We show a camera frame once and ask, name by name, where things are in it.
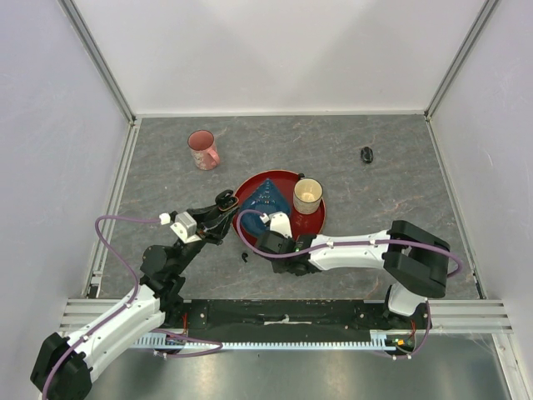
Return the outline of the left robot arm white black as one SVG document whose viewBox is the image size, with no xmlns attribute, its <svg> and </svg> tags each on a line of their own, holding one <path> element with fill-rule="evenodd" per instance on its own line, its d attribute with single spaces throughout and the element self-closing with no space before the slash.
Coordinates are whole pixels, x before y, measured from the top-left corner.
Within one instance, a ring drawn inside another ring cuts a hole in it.
<svg viewBox="0 0 533 400">
<path fill-rule="evenodd" d="M 133 289 L 92 322 L 63 336 L 48 336 L 30 375 L 44 399 L 84 399 L 105 368 L 144 334 L 182 320 L 182 272 L 211 243 L 219 245 L 238 210 L 234 196 L 212 206 L 163 213 L 157 221 L 176 234 L 172 245 L 151 245 L 142 255 Z"/>
</svg>

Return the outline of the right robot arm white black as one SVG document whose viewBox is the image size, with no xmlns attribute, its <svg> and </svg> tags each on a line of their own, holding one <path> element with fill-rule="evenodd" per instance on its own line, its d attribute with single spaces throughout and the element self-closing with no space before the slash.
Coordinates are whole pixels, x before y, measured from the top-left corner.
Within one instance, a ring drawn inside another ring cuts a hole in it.
<svg viewBox="0 0 533 400">
<path fill-rule="evenodd" d="M 271 261 L 275 273 L 303 276 L 347 268 L 387 272 L 395 282 L 381 317 L 391 328 L 407 323 L 419 304 L 446 295 L 450 245 L 407 221 L 395 221 L 388 230 L 346 237 L 307 234 L 293 239 L 267 229 L 255 249 Z"/>
</svg>

